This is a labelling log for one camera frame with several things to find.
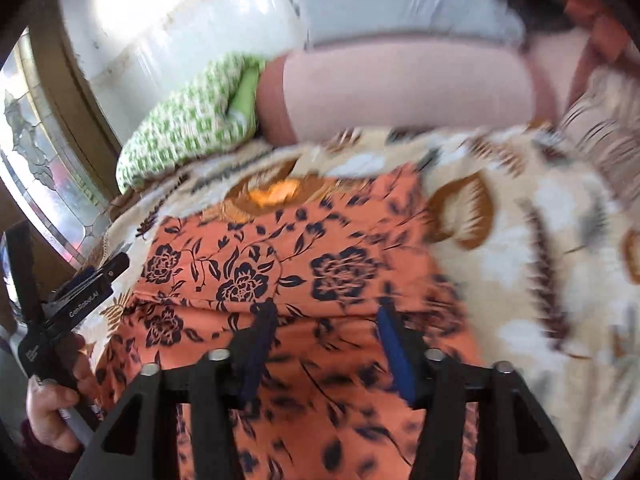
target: stained glass window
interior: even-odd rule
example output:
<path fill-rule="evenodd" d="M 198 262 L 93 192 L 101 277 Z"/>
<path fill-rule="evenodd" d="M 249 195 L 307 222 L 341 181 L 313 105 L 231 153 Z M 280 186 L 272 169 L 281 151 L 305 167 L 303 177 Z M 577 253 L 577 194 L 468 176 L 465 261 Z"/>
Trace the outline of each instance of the stained glass window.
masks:
<path fill-rule="evenodd" d="M 28 30 L 0 71 L 0 178 L 45 239 L 79 268 L 109 226 L 92 183 L 44 97 Z"/>

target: human hand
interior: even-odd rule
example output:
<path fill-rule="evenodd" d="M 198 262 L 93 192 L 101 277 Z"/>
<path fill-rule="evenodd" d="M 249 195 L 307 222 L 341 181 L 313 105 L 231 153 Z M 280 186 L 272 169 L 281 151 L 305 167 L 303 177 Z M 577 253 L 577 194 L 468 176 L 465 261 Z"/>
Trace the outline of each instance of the human hand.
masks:
<path fill-rule="evenodd" d="M 78 350 L 84 347 L 84 338 L 78 334 L 74 337 Z M 81 352 L 78 352 L 73 374 L 78 380 L 78 390 L 89 399 L 95 400 L 98 395 L 98 382 L 91 372 L 89 359 Z M 78 393 L 70 388 L 60 384 L 43 384 L 37 377 L 31 377 L 27 387 L 27 418 L 36 439 L 45 446 L 65 453 L 78 450 L 80 443 L 58 410 L 72 408 L 79 400 Z"/>

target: maroon sleeve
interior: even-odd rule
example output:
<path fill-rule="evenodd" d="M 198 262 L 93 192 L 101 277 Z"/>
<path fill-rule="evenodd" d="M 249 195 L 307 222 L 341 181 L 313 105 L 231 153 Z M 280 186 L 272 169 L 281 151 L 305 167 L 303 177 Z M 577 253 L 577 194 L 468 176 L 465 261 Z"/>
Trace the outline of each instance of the maroon sleeve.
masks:
<path fill-rule="evenodd" d="M 67 480 L 78 460 L 83 448 L 73 453 L 65 453 L 41 443 L 31 431 L 28 420 L 20 427 L 24 439 L 24 455 L 38 480 Z"/>

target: striped fabric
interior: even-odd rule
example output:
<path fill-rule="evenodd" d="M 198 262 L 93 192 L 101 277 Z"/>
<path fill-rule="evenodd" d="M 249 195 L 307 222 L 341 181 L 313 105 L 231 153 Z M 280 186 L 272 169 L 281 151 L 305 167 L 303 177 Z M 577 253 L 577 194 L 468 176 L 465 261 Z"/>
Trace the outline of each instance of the striped fabric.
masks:
<path fill-rule="evenodd" d="M 559 131 L 607 181 L 640 225 L 640 86 L 610 68 L 598 69 Z"/>

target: blue gripper pad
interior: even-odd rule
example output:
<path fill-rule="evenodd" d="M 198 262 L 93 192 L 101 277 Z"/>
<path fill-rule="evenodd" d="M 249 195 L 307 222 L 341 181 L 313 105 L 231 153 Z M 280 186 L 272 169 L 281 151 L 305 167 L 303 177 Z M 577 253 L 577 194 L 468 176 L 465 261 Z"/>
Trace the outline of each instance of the blue gripper pad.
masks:
<path fill-rule="evenodd" d="M 376 316 L 378 333 L 382 348 L 385 350 L 386 360 L 389 362 L 391 374 L 398 393 L 409 406 L 414 406 L 417 400 L 414 369 L 402 348 L 399 329 L 404 328 L 398 319 L 395 309 L 381 306 Z"/>
<path fill-rule="evenodd" d="M 242 363 L 243 377 L 240 391 L 242 403 L 254 400 L 258 393 L 260 379 L 266 368 L 267 357 L 271 349 L 271 343 L 275 338 L 277 327 L 276 306 L 273 303 L 263 304 L 250 328 L 251 337 L 246 341 L 249 349 Z"/>

